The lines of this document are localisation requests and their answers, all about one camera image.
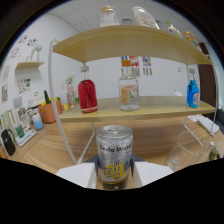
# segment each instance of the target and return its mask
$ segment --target can label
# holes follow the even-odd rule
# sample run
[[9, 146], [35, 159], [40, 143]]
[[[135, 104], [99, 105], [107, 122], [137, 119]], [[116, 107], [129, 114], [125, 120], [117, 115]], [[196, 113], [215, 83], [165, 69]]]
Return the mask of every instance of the can label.
[[123, 181], [129, 172], [133, 136], [123, 139], [96, 136], [96, 141], [102, 182], [117, 184]]

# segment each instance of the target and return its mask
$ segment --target shelf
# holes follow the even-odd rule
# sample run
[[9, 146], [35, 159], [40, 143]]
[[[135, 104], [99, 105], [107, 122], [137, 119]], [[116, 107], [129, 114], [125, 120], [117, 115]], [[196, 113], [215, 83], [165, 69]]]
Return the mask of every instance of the shelf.
[[44, 64], [43, 61], [22, 61], [17, 64], [15, 69], [17, 70], [21, 68], [37, 68], [42, 64]]
[[120, 110], [119, 98], [99, 99], [98, 111], [83, 114], [78, 107], [60, 115], [62, 123], [108, 122], [181, 117], [215, 112], [215, 108], [200, 101], [197, 109], [186, 106], [184, 96], [142, 96], [140, 109], [133, 112]]
[[53, 47], [53, 52], [79, 62], [122, 56], [149, 56], [187, 65], [211, 61], [186, 39], [168, 31], [135, 25], [101, 27], [88, 30]]

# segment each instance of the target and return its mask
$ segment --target bottle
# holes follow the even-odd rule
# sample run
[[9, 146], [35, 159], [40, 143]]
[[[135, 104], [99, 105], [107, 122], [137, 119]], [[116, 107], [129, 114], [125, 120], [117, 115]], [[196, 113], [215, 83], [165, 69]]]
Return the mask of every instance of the bottle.
[[83, 63], [81, 73], [83, 81], [78, 85], [79, 103], [82, 113], [91, 113], [98, 110], [96, 88], [88, 76], [89, 66]]
[[187, 87], [187, 106], [198, 108], [199, 104], [199, 88], [197, 86], [195, 75], [193, 74], [194, 80], [190, 80]]
[[138, 80], [132, 73], [131, 61], [122, 61], [122, 76], [118, 82], [120, 109], [135, 111], [139, 109]]
[[216, 158], [216, 156], [219, 154], [217, 147], [215, 146], [214, 142], [210, 142], [209, 149], [208, 149], [208, 161], [212, 161]]
[[168, 24], [168, 30], [170, 31], [170, 33], [172, 33], [173, 35], [182, 38], [180, 31], [178, 29], [176, 29], [175, 27], [173, 27], [173, 25], [169, 22], [166, 21], [166, 24]]
[[120, 25], [113, 6], [101, 8], [100, 27]]
[[63, 83], [61, 83], [61, 87], [62, 87], [60, 93], [61, 108], [63, 111], [68, 111], [69, 105], [68, 105], [67, 91], [65, 90]]
[[149, 14], [144, 8], [135, 6], [132, 8], [136, 22], [139, 26], [147, 26], [151, 28], [159, 29], [158, 24], [151, 14]]
[[186, 37], [186, 39], [190, 43], [192, 43], [198, 50], [200, 50], [202, 52], [201, 47], [200, 47], [200, 45], [199, 45], [198, 41], [196, 40], [193, 33], [190, 33], [188, 31], [184, 31], [184, 36]]

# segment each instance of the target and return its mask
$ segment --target can lid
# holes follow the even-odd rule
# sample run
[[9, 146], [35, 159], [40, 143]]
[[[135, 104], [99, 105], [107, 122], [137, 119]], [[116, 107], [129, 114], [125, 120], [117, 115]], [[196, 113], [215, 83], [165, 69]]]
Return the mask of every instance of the can lid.
[[98, 128], [96, 134], [103, 138], [125, 138], [132, 134], [132, 129], [120, 125], [109, 125]]

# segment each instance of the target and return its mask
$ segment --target can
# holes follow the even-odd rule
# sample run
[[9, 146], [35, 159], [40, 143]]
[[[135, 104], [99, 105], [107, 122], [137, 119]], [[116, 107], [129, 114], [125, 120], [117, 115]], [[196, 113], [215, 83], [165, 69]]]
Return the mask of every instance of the can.
[[96, 134], [100, 176], [104, 190], [125, 189], [132, 156], [132, 129], [109, 125], [97, 129]]

